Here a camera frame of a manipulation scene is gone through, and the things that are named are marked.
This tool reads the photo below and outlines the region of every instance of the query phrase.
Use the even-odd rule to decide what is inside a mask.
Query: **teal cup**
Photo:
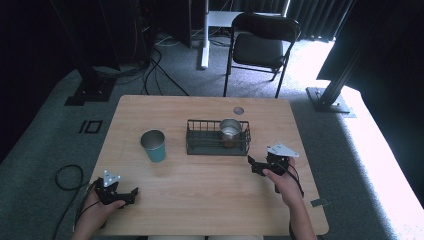
[[[159,163],[165,159],[165,135],[163,132],[151,129],[143,133],[140,143],[152,162]]]

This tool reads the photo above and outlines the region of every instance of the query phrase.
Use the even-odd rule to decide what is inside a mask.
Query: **hand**
[[[293,167],[289,167],[287,170],[296,176],[295,162],[292,157],[289,157],[289,164]],[[296,181],[287,173],[279,176],[268,169],[264,169],[263,173],[274,182],[283,197],[283,202],[290,209],[290,222],[295,238],[316,239],[311,219]]]
[[[292,157],[289,157],[289,164],[293,167],[289,167],[287,170],[296,176],[296,172],[294,170],[295,161]],[[288,207],[292,207],[294,204],[299,203],[299,201],[303,201],[299,186],[289,174],[285,173],[282,176],[279,176],[268,169],[264,169],[263,173],[274,182],[275,186],[277,186],[281,196],[283,197],[283,202]]]
[[[108,217],[116,209],[125,205],[125,201],[123,200],[104,205],[100,202],[99,196],[97,196],[94,188],[92,188],[88,194],[83,211],[84,209],[87,210],[80,216],[72,239],[90,239],[91,235],[106,222]]]

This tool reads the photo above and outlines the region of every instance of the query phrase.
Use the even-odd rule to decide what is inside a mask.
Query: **wire basket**
[[[232,147],[225,147],[221,140],[221,121],[187,120],[186,147],[188,155],[246,156],[249,152],[250,126],[248,121],[239,121],[241,132],[232,140]]]

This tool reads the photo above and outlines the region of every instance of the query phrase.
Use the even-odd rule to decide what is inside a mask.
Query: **table surface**
[[[236,115],[234,107],[244,113]],[[249,121],[249,155],[283,143],[300,154],[296,169],[317,234],[328,231],[290,104],[283,99],[123,96],[91,181],[120,175],[118,193],[140,188],[135,204],[109,218],[101,235],[288,235],[289,210],[274,184],[251,172],[246,156],[187,155],[188,119]],[[140,145],[149,129],[165,134],[166,159],[152,163]]]

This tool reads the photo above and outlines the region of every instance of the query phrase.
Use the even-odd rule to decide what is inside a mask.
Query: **black folding chair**
[[[300,26],[293,19],[254,13],[238,15],[231,25],[231,43],[225,74],[224,97],[227,96],[228,76],[231,74],[231,68],[241,68],[273,73],[270,81],[274,81],[281,70],[280,82],[275,94],[275,98],[278,98],[290,51],[299,35]],[[285,51],[283,42],[289,44]]]

